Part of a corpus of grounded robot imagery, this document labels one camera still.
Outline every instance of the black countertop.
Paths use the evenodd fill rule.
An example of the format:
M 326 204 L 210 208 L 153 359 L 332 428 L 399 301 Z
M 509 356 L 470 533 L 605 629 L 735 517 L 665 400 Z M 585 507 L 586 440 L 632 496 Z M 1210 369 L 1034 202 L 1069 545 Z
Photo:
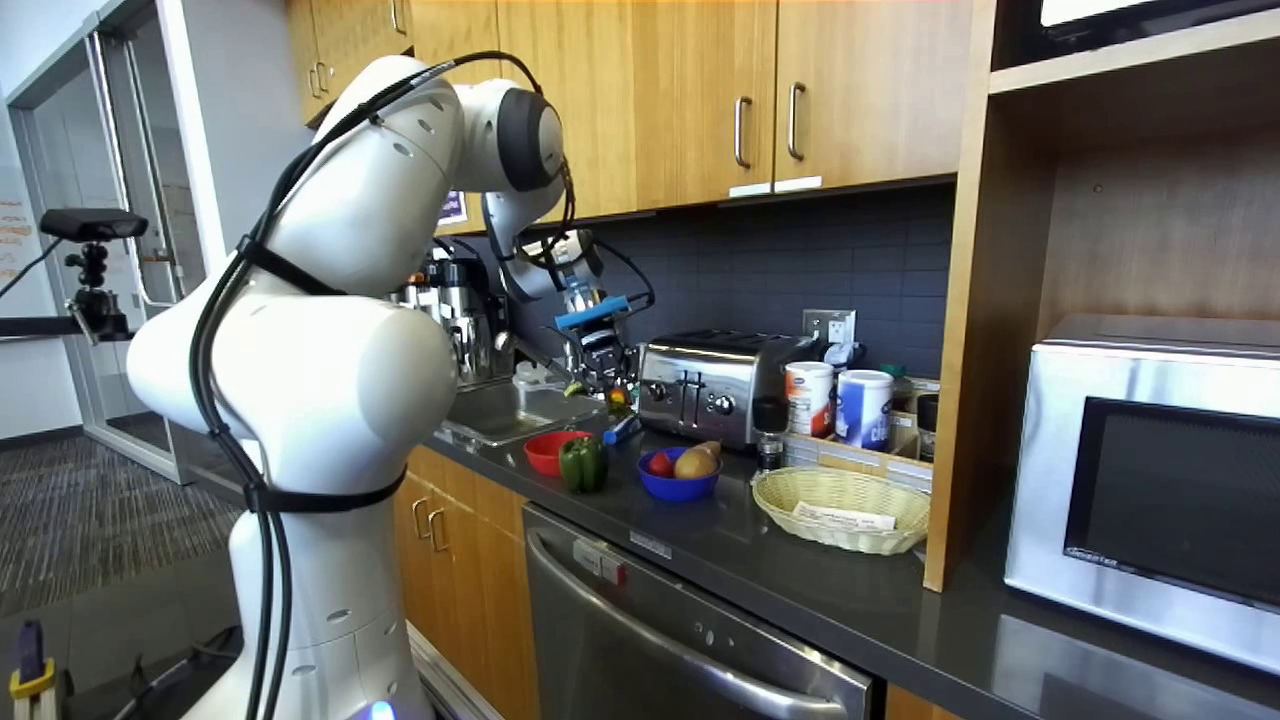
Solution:
M 724 456 L 715 502 L 656 503 L 632 477 L 656 444 L 680 440 L 632 435 L 611 453 L 606 490 L 572 496 L 540 481 L 521 448 L 446 434 L 429 440 L 534 507 L 957 717 L 1280 720 L 1275 675 L 1002 589 L 992 537 L 959 562 L 946 591 L 922 591 L 915 558 L 855 558 L 778 533 L 751 503 L 747 456 Z

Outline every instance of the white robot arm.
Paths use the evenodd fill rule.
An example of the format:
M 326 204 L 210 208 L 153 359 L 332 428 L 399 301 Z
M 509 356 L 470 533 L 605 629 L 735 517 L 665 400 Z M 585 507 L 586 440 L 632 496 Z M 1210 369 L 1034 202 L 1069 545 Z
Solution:
M 566 190 L 555 112 L 502 82 L 453 90 L 382 57 L 334 101 L 227 270 L 133 342 L 137 398 L 210 434 L 246 477 L 227 542 L 245 652 L 186 717 L 429 717 L 388 496 L 453 406 L 453 349 L 388 297 L 453 190 L 487 193 L 495 243 L 516 250 Z M 509 270 L 528 292 L 563 288 L 534 271 Z M 600 333 L 611 310 L 585 310 L 572 330 Z

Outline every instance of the dishwasher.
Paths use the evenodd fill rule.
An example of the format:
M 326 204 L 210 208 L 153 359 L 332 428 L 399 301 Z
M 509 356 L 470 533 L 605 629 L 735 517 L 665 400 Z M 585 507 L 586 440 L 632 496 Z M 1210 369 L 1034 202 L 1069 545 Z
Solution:
M 545 717 L 880 717 L 880 684 L 540 507 L 524 507 Z

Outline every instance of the floor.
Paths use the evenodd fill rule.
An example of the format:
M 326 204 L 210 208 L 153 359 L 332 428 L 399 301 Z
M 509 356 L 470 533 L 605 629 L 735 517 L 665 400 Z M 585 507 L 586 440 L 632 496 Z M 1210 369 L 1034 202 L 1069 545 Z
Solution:
M 40 490 L 57 490 L 59 474 L 103 474 L 115 466 L 115 456 L 99 456 L 94 444 L 83 444 L 83 435 L 53 435 L 33 453 L 33 444 L 0 444 L 0 485 L 10 494 L 18 485 L 18 474 L 33 474 L 40 466 Z M 62 537 L 78 533 L 73 548 L 94 553 L 99 572 L 73 572 L 59 582 L 48 582 L 18 613 L 0 617 L 0 670 L 2 675 L 10 674 L 14 659 L 14 641 L 22 621 L 35 621 L 42 629 L 42 647 L 48 655 L 68 674 L 68 707 L 73 720 L 94 720 L 94 717 L 115 717 L 115 707 L 145 689 L 137 680 L 137 670 L 145 675 L 158 675 L 175 659 L 191 655 L 195 647 L 237 647 L 237 597 L 231 597 L 231 578 L 227 578 L 227 558 L 223 558 L 223 537 L 191 545 L 182 529 L 191 529 L 191 514 L 206 519 L 210 529 L 227 529 L 227 517 L 237 507 L 206 503 L 191 490 L 154 490 L 167 485 L 137 466 L 122 466 L 122 477 L 115 474 L 110 490 L 115 502 L 126 496 L 122 490 L 145 490 L 145 503 L 133 502 L 126 514 L 148 517 L 148 545 L 137 537 L 122 537 L 122 529 L 145 524 L 139 517 L 126 519 L 126 514 L 115 514 L 110 524 L 86 529 L 76 519 L 76 529 L 62 519 L 48 519 L 53 533 L 35 542 L 33 548 L 33 529 L 27 529 L 27 558 L 59 558 L 57 548 Z

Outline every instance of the cup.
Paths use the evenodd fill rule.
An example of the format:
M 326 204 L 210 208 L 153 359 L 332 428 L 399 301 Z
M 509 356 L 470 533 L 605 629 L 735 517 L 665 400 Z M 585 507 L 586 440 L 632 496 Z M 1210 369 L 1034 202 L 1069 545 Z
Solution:
M 785 371 L 789 371 L 789 434 L 828 435 L 832 434 L 832 363 L 790 359 Z
M 891 440 L 891 378 L 845 369 L 837 381 L 837 435 L 855 448 L 889 453 Z

